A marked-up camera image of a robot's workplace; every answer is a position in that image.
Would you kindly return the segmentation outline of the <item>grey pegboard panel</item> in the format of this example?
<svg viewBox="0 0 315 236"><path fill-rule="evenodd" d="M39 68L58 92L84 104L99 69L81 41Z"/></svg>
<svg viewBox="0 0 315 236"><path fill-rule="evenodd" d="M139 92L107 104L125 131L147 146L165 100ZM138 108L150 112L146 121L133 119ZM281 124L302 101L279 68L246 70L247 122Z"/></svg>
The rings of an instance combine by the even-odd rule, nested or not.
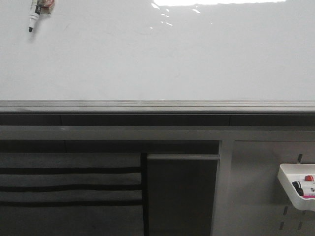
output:
<svg viewBox="0 0 315 236"><path fill-rule="evenodd" d="M313 236L315 214L297 210L277 178L282 163L315 162L313 142L237 141L232 154L228 236Z"/></svg>

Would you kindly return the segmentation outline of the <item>dark grey board panel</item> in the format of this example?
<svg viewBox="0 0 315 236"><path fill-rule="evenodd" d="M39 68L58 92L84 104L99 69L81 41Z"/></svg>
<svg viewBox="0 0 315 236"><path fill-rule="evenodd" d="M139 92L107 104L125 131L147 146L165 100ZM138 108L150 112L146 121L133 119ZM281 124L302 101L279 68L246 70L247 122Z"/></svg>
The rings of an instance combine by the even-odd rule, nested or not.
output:
<svg viewBox="0 0 315 236"><path fill-rule="evenodd" d="M219 163L216 155L148 156L150 235L211 234Z"/></svg>

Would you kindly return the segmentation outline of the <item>white black whiteboard marker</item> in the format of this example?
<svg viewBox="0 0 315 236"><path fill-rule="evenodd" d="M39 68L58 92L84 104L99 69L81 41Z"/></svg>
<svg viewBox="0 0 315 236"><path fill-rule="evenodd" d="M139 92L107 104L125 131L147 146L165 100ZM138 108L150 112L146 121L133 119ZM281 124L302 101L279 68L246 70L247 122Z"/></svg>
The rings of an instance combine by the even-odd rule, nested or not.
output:
<svg viewBox="0 0 315 236"><path fill-rule="evenodd" d="M54 0L33 0L29 14L29 32L32 32L41 14L51 14Z"/></svg>

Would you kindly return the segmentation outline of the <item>grey black striped panel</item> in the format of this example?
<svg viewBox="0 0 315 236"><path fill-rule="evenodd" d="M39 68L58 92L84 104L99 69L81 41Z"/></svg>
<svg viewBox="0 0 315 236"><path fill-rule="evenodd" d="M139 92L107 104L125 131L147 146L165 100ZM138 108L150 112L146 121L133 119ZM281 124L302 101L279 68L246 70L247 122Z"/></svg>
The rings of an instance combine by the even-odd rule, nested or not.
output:
<svg viewBox="0 0 315 236"><path fill-rule="evenodd" d="M3 153L3 236L146 236L146 159L136 153Z"/></svg>

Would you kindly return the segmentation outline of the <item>white plastic marker tray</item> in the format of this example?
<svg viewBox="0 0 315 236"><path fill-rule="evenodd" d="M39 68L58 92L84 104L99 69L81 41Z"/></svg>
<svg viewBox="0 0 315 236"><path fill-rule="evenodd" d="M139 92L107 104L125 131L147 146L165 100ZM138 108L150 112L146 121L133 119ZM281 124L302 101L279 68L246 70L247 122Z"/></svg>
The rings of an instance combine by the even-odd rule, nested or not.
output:
<svg viewBox="0 0 315 236"><path fill-rule="evenodd" d="M305 181L307 175L315 175L314 164L283 163L279 167L278 180L296 209L314 211L315 199L305 199L302 196L314 193L315 188L295 188L292 185L294 181Z"/></svg>

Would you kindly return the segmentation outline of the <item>red capped marker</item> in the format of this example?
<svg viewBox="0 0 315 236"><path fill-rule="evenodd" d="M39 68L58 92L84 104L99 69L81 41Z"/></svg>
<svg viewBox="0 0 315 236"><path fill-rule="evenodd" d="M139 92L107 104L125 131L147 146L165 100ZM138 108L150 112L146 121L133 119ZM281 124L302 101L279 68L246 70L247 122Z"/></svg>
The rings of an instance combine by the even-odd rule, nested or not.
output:
<svg viewBox="0 0 315 236"><path fill-rule="evenodd" d="M307 176L305 176L304 180L314 182L315 176L314 175L307 175Z"/></svg>

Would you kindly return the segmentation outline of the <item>black capped marker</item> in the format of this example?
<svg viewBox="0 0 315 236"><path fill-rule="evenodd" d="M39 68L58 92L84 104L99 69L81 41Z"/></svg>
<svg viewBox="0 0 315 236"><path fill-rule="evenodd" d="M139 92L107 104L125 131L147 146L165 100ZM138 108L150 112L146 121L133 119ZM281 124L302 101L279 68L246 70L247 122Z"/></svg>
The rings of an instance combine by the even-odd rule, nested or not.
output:
<svg viewBox="0 0 315 236"><path fill-rule="evenodd" d="M315 182L314 181L294 181L292 185L295 188L314 188Z"/></svg>

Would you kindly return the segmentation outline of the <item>grey metal stand frame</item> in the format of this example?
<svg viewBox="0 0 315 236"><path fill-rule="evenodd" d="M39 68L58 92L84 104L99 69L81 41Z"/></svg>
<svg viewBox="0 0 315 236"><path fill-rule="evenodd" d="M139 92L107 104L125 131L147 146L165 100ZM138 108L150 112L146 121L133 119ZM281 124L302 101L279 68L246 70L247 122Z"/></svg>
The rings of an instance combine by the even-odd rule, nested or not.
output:
<svg viewBox="0 0 315 236"><path fill-rule="evenodd" d="M307 162L315 160L313 127L256 126L4 126L2 140L71 141L218 141L219 172L215 190L212 235L252 236L262 233L262 224L272 225L271 202L262 197L256 204L234 190L241 181L252 183L262 178L263 188L276 179L282 162L295 162L304 154Z"/></svg>

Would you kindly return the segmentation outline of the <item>white whiteboard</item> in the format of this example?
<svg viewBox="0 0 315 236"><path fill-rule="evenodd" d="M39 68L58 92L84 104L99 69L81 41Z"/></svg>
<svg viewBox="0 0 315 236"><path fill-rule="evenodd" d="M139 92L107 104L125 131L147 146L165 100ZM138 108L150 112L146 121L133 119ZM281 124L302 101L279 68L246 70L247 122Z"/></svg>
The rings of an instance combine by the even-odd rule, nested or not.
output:
<svg viewBox="0 0 315 236"><path fill-rule="evenodd" d="M315 111L312 0L0 3L2 112Z"/></svg>

